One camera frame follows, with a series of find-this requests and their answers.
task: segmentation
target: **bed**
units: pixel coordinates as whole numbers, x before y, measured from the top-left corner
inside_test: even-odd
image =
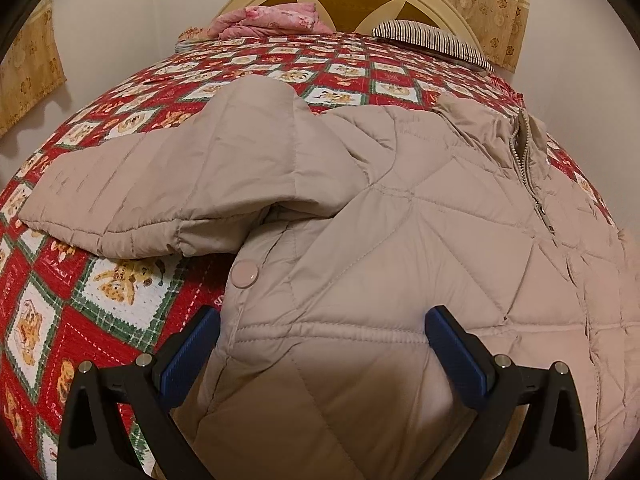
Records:
[[[315,2],[322,19],[337,32],[190,44],[69,118],[0,194],[1,429],[43,478],[56,477],[57,435],[78,363],[91,359],[106,367],[131,362],[184,327],[202,304],[219,308],[234,259],[216,254],[109,261],[31,231],[17,213],[57,156],[134,132],[177,126],[202,110],[219,88],[252,73],[292,85],[316,113],[364,104],[428,110],[444,91],[507,116],[524,106],[522,95],[497,76],[482,76],[368,36],[380,21],[401,18],[435,25],[477,44],[445,0],[231,0],[222,11],[295,1]],[[597,190],[553,139],[548,157],[612,223]],[[129,410],[121,414],[149,471],[154,459],[140,428]],[[24,457],[18,455],[18,462]]]

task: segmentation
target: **zipper pull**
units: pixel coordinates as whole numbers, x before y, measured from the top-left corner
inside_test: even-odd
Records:
[[[538,205],[538,213],[540,213],[540,218],[542,218],[542,221],[545,223],[546,228],[549,229],[549,232],[552,235],[555,235],[556,230],[551,225],[551,220],[549,220],[549,217],[547,216],[545,209],[542,207],[542,205]]]

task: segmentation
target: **silver screw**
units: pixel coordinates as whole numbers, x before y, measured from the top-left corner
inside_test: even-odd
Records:
[[[140,354],[136,357],[136,364],[140,367],[149,366],[154,358],[150,354]]]
[[[78,365],[78,371],[81,374],[85,374],[87,373],[89,370],[91,370],[91,368],[94,366],[94,364],[91,361],[82,361],[79,365]]]
[[[567,375],[569,373],[569,367],[562,361],[556,363],[556,372],[560,375]]]
[[[500,368],[509,368],[513,364],[511,358],[505,354],[498,354],[496,357],[494,357],[494,360]]]

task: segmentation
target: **blue gripper pad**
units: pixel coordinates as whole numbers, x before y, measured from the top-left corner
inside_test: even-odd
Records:
[[[187,326],[171,335],[156,354],[153,381],[165,410],[187,397],[220,336],[220,313],[203,306]]]
[[[476,336],[466,333],[444,306],[427,312],[424,331],[463,404],[480,410],[495,382],[489,351]]]

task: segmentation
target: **jacket sleeve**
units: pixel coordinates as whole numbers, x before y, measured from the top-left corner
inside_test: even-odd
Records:
[[[60,157],[20,218],[108,258],[236,252],[271,205],[328,218],[369,185],[380,162],[350,152],[359,129],[336,120],[287,84],[246,76],[178,128]]]

